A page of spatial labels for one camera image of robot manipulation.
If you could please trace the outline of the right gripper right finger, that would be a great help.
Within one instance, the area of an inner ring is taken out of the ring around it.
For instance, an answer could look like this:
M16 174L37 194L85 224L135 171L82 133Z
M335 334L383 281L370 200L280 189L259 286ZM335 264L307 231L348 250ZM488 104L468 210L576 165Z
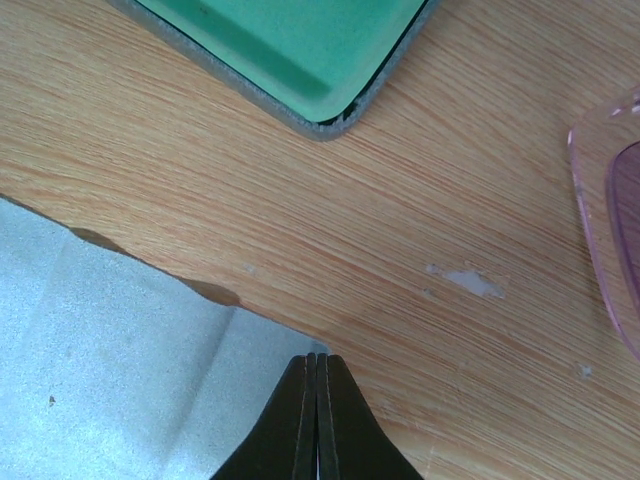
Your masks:
M320 479L419 479L387 437L344 359L320 354L316 367Z

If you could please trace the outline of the grey glasses case green lining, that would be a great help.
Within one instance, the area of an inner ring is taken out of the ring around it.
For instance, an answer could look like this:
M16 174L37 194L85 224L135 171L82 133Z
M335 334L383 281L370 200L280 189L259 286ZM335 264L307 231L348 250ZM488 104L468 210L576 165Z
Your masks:
M436 1L115 1L113 7L316 141L366 112Z

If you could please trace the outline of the light blue cleaning cloth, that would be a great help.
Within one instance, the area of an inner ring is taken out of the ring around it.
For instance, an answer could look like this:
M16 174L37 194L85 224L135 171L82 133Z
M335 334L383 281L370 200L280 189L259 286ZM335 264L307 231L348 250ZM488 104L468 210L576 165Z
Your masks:
M1 475L207 479L314 338L1 204Z

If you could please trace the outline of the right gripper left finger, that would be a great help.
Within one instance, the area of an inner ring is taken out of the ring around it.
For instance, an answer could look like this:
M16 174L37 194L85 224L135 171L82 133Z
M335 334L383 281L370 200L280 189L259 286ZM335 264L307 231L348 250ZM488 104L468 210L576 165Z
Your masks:
M315 479L317 477L317 356L287 365L245 440L215 479Z

